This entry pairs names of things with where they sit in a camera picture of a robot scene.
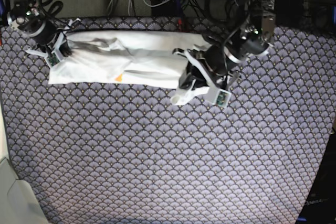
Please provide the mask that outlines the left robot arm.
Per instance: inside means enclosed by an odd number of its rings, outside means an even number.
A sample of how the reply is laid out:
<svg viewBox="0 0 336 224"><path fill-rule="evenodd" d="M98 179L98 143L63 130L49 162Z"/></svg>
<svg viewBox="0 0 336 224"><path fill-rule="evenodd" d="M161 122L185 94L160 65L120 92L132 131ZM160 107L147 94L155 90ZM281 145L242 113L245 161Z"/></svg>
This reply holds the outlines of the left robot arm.
<svg viewBox="0 0 336 224"><path fill-rule="evenodd" d="M225 0L225 19L211 14L211 0L204 0L204 17L224 29L224 35L205 32L208 49L174 49L190 56L178 87L183 90L215 86L227 89L233 71L250 56L267 54L275 28L275 0Z"/></svg>

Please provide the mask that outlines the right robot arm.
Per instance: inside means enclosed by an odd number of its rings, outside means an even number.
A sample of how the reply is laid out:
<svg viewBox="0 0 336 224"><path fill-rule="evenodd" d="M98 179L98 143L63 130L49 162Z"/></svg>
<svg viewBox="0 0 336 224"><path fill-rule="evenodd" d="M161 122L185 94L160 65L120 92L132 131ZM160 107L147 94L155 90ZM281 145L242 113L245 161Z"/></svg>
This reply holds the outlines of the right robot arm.
<svg viewBox="0 0 336 224"><path fill-rule="evenodd" d="M44 57L62 61L71 56L66 32L71 23L57 18L63 2L56 0L1 0L1 27L11 27L34 40Z"/></svg>

